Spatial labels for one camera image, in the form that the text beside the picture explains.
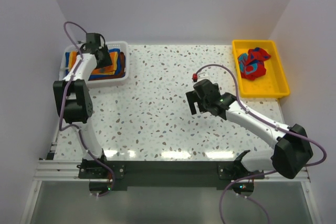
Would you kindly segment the orange cloth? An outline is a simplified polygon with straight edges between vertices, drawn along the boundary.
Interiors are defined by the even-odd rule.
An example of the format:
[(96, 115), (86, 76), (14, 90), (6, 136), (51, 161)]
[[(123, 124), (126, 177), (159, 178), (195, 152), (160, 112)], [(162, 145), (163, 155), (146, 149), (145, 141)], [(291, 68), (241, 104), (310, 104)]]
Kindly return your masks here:
[[(109, 54), (110, 54), (112, 65), (95, 69), (92, 71), (91, 75), (94, 77), (115, 75), (116, 72), (121, 70), (119, 53), (120, 53), (120, 50), (117, 48), (109, 49)], [(66, 68), (67, 68), (66, 74), (68, 74), (68, 72), (74, 66), (76, 62), (76, 57), (77, 57), (77, 51), (65, 52)]]

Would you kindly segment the brown towel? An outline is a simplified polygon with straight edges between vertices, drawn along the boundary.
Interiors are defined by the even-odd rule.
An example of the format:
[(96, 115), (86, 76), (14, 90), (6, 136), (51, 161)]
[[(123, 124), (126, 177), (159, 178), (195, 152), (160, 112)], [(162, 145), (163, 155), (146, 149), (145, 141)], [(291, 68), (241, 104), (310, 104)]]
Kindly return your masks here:
[(120, 79), (125, 76), (125, 60), (126, 57), (123, 52), (118, 53), (117, 58), (117, 69), (114, 72), (114, 75), (112, 76), (113, 79)]

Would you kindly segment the blue towel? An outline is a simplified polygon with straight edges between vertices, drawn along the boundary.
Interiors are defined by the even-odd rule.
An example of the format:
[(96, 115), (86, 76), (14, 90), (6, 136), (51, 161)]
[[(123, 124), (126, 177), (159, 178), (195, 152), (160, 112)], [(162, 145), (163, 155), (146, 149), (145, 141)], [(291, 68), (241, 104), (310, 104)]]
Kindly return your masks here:
[(112, 75), (98, 76), (98, 77), (94, 77), (90, 75), (90, 78), (89, 78), (89, 80), (102, 80), (102, 79), (113, 79), (113, 78), (112, 78)]

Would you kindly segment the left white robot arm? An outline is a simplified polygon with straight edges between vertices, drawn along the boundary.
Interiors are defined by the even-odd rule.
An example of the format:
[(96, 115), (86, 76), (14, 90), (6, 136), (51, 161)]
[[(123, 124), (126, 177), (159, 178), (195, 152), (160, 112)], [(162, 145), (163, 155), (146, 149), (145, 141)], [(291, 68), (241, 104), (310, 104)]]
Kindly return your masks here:
[(75, 64), (62, 80), (53, 83), (59, 130), (72, 127), (77, 131), (83, 152), (80, 175), (112, 180), (114, 171), (107, 164), (93, 130), (93, 104), (87, 87), (87, 81), (96, 68), (112, 65), (109, 50), (104, 37), (98, 33), (87, 33), (85, 43), (82, 46), (75, 44), (75, 47)]

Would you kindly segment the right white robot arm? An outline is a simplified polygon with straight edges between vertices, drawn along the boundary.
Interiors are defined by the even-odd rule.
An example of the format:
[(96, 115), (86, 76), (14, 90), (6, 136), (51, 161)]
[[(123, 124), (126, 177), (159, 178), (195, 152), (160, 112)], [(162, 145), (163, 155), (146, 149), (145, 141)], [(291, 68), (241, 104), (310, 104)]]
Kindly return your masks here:
[(305, 129), (295, 124), (288, 126), (256, 112), (228, 92), (220, 93), (218, 84), (208, 79), (194, 84), (186, 93), (191, 114), (209, 112), (213, 116), (238, 124), (263, 140), (270, 150), (244, 151), (234, 161), (234, 172), (246, 178), (259, 170), (275, 170), (293, 179), (313, 157)]

